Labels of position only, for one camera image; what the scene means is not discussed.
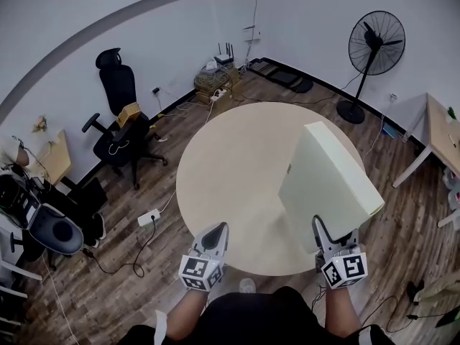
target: round wooden table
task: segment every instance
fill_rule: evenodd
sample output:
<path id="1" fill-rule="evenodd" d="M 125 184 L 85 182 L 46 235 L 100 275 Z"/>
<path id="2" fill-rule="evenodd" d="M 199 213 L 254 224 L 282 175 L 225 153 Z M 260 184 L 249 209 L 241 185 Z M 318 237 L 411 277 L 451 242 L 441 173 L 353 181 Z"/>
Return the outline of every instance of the round wooden table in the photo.
<path id="1" fill-rule="evenodd" d="M 258 275 L 281 276 L 315 267 L 287 225 L 278 197 L 300 131 L 322 121 L 364 169 L 348 137 L 316 112 L 286 103 L 253 103 L 224 112 L 185 148 L 177 174 L 180 212 L 196 236 L 229 224 L 225 262 Z"/>

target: desk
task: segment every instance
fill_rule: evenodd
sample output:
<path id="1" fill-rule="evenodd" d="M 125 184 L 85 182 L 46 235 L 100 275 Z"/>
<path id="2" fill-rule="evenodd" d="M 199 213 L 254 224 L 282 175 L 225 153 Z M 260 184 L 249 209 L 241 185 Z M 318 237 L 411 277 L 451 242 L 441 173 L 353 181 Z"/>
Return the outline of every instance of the desk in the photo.
<path id="1" fill-rule="evenodd" d="M 278 197 L 305 124 L 322 121 L 364 169 L 347 136 L 316 112 L 286 103 L 253 103 L 218 115 L 192 138 L 180 159 L 180 212 L 196 236 L 229 224 L 226 263 L 258 275 L 281 276 L 315 267 L 287 225 Z"/>
<path id="2" fill-rule="evenodd" d="M 428 128 L 430 140 L 428 146 L 420 153 L 412 164 L 393 182 L 393 187 L 397 188 L 406 180 L 420 164 L 431 153 L 434 153 L 443 164 L 447 165 L 454 173 L 460 175 L 460 123 L 453 121 L 450 124 L 446 121 L 447 110 L 429 93 L 426 94 L 425 106 L 419 111 L 414 122 L 409 126 L 409 130 L 404 135 L 407 140 L 423 115 L 428 114 Z M 454 147 L 449 138 L 452 137 L 457 144 Z"/>
<path id="3" fill-rule="evenodd" d="M 72 168 L 70 161 L 65 132 L 61 130 L 57 135 L 57 139 L 52 142 L 47 142 L 37 153 L 38 160 L 42 163 L 48 173 L 48 182 L 57 185 L 60 181 L 69 188 L 74 188 L 75 184 L 65 176 Z M 32 175 L 46 174 L 43 167 L 35 162 L 30 168 Z"/>

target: baseboard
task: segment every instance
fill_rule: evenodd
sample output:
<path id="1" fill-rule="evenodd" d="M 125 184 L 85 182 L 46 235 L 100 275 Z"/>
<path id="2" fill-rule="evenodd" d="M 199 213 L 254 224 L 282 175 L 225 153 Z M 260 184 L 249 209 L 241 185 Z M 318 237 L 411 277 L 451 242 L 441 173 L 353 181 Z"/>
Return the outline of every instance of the baseboard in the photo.
<path id="1" fill-rule="evenodd" d="M 259 58 L 251 60 L 251 64 L 253 63 L 258 63 L 260 61 Z M 167 114 L 168 112 L 174 110 L 178 105 L 183 104 L 186 101 L 189 101 L 196 95 L 196 89 L 193 89 L 192 91 L 186 93 L 184 96 L 180 97 L 177 101 L 173 102 L 170 104 L 167 108 L 165 108 L 161 113 L 153 116 L 150 119 L 150 125 L 153 125 L 156 123 L 159 119 L 162 118 L 161 114 Z M 97 172 L 105 165 L 105 162 L 100 161 L 95 167 L 93 167 L 83 178 L 77 183 L 78 188 L 82 188 L 84 185 L 86 185 L 94 176 L 96 176 Z"/>
<path id="2" fill-rule="evenodd" d="M 268 57 L 263 57 L 260 59 L 260 61 L 266 61 L 267 63 L 276 65 L 279 68 L 282 68 L 283 70 L 286 70 L 287 72 L 294 73 L 301 75 L 306 78 L 310 78 L 313 82 L 327 88 L 330 91 L 336 92 L 339 94 L 341 97 L 346 98 L 347 100 L 351 102 L 356 102 L 359 106 L 361 106 L 363 109 L 368 110 L 371 114 L 374 114 L 377 117 L 382 117 L 382 113 L 379 112 L 378 110 L 374 109 L 373 107 L 369 106 L 367 103 L 355 98 L 354 96 L 350 95 L 349 93 L 341 90 L 340 88 L 337 88 L 336 86 L 331 85 L 330 83 L 325 82 L 324 80 L 321 80 L 319 78 L 313 77 L 312 75 L 305 73 L 301 70 L 295 69 L 289 65 L 280 63 L 279 61 L 270 59 Z M 405 129 L 403 129 L 399 124 L 396 124 L 393 120 L 385 117 L 385 122 L 388 123 L 391 127 L 395 128 L 399 133 L 404 134 Z M 420 142 L 418 139 L 416 139 L 414 136 L 410 136 L 410 141 L 413 142 L 416 146 L 425 148 L 422 142 Z"/>

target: wooden floor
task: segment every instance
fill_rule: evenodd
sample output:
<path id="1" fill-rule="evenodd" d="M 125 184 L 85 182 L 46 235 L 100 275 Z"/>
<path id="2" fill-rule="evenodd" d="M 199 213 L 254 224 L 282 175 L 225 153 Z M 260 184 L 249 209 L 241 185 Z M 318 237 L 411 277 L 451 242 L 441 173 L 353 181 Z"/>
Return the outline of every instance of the wooden floor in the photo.
<path id="1" fill-rule="evenodd" d="M 331 92 L 314 85 L 307 94 L 295 94 L 259 76 L 248 73 L 234 86 L 236 93 L 249 98 L 268 101 L 314 102 L 329 97 Z M 313 105 L 300 105 L 314 110 L 337 124 L 363 155 L 371 146 L 380 128 L 380 119 L 369 113 L 363 124 L 352 125 L 336 113 L 338 96 Z M 228 108 L 244 103 L 231 101 Z M 128 167 L 126 177 L 119 178 L 109 167 L 98 173 L 109 202 L 103 207 L 107 239 L 94 254 L 106 270 L 115 270 L 121 263 L 133 262 L 140 247 L 152 234 L 152 226 L 141 228 L 137 217 L 162 208 L 175 190 L 175 176 L 180 156 L 191 137 L 208 116 L 208 109 L 189 105 L 187 118 L 168 116 L 159 120 L 158 133 L 168 138 L 165 143 L 152 143 L 152 150 L 169 159 L 167 167 L 142 161 L 140 190 L 131 185 Z M 219 111 L 214 109 L 211 118 Z M 368 176 L 376 185 L 386 204 L 360 230 L 367 250 L 369 277 L 351 289 L 355 307 L 364 320 L 386 297 L 395 295 L 399 303 L 390 323 L 395 331 L 406 326 L 406 314 L 422 316 L 443 313 L 460 304 L 458 296 L 445 298 L 434 304 L 411 307 L 405 297 L 408 281 L 427 283 L 447 272 L 460 268 L 460 235 L 449 224 L 438 229 L 436 223 L 448 215 L 447 191 L 441 182 L 441 169 L 426 161 L 398 189 L 392 181 L 414 160 L 415 145 L 403 144 L 400 139 L 380 136 L 365 160 Z M 94 260 L 83 254 L 61 259 L 52 275 L 70 325 L 80 345 L 116 344 L 136 324 L 155 325 L 155 309 L 170 310 L 183 295 L 184 288 L 177 279 L 182 254 L 187 252 L 193 237 L 180 216 L 175 197 L 157 223 L 154 239 L 139 257 L 145 277 L 138 278 L 131 267 L 121 269 L 113 276 L 105 275 Z M 27 266 L 43 275 L 43 282 L 27 280 L 23 290 L 29 294 L 24 304 L 32 323 L 17 333 L 21 344 L 74 344 L 67 323 L 61 313 L 50 278 L 43 261 Z M 239 279 L 248 274 L 231 267 L 218 290 L 210 300 L 222 293 L 238 290 Z M 316 282 L 321 277 L 314 272 L 289 277 L 255 277 L 258 291 L 269 293 L 283 285 L 299 290 L 307 303 L 318 292 Z M 396 302 L 389 300 L 371 318 L 382 327 L 387 325 Z M 320 321 L 324 319 L 324 299 L 314 309 Z M 405 330 L 395 333 L 396 344 L 450 344 L 460 329 L 456 323 L 435 329 L 437 318 L 419 319 Z"/>

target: cardboard item on chair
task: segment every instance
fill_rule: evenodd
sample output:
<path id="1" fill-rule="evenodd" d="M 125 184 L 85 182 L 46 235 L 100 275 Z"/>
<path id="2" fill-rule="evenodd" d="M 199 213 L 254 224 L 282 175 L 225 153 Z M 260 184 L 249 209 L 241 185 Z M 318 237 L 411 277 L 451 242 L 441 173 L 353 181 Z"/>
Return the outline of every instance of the cardboard item on chair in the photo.
<path id="1" fill-rule="evenodd" d="M 120 129 L 124 127 L 128 120 L 136 120 L 137 117 L 141 114 L 141 109 L 137 102 L 130 103 L 126 105 L 123 110 L 121 110 L 120 115 L 116 118 L 116 122 L 120 126 Z"/>
<path id="2" fill-rule="evenodd" d="M 385 203 L 322 121 L 303 128 L 278 194 L 294 234 L 309 253 L 318 250 L 312 228 L 315 215 L 337 240 L 360 227 Z"/>

